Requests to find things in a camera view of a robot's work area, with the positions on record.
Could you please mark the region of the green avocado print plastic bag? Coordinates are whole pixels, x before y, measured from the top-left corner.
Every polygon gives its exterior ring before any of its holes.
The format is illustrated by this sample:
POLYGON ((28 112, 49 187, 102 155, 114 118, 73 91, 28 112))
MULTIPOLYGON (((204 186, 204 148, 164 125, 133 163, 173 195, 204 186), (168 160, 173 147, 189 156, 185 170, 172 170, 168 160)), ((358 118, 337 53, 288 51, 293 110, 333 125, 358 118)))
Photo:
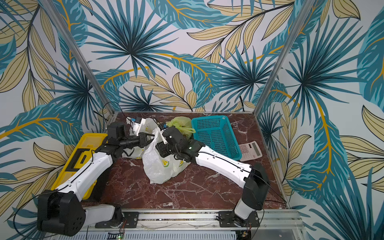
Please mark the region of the green avocado print plastic bag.
POLYGON ((166 124, 168 127, 177 128, 187 139, 190 139, 196 133, 196 130, 192 127, 192 120, 188 117, 175 117, 166 124))

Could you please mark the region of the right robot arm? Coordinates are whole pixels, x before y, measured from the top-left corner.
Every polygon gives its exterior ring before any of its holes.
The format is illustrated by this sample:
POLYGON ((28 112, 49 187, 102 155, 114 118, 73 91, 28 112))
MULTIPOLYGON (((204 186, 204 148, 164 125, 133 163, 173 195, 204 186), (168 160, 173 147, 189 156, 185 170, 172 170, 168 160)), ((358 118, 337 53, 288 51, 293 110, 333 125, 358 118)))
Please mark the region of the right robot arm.
POLYGON ((156 144, 156 149, 161 157, 174 156, 176 160, 209 168, 243 189, 234 210, 228 214, 220 212, 217 217, 225 227, 246 227, 250 223, 249 216, 263 209, 270 181, 261 164, 251 166, 232 160, 202 142, 188 140, 176 127, 161 130, 158 135, 161 139, 156 144))

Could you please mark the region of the white lemon print plastic bags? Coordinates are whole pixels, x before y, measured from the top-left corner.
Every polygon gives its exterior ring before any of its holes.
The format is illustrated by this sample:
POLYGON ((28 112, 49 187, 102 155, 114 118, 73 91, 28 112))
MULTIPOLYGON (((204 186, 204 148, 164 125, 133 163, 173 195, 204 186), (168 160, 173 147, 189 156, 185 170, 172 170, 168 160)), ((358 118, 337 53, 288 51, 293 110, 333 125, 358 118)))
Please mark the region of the white lemon print plastic bags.
POLYGON ((152 132, 154 140, 146 147, 142 156, 144 171, 150 184, 163 184, 184 171, 190 163, 176 160, 173 155, 161 157, 156 149, 157 143, 162 143, 161 131, 156 128, 152 132))

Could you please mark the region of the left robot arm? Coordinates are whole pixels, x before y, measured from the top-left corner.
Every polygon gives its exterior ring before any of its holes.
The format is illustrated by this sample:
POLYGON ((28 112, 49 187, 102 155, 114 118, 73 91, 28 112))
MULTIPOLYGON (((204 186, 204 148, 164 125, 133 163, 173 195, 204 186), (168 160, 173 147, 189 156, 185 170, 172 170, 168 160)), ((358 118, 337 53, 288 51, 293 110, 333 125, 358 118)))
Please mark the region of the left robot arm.
POLYGON ((81 201, 98 178, 118 160, 125 149, 144 148, 151 143, 145 132, 145 120, 132 120, 133 134, 126 135, 125 124, 111 123, 102 143, 91 150, 91 158, 68 180, 38 196, 37 229, 41 232, 72 237, 82 227, 98 223, 119 228, 125 223, 120 207, 98 205, 83 208, 81 201))

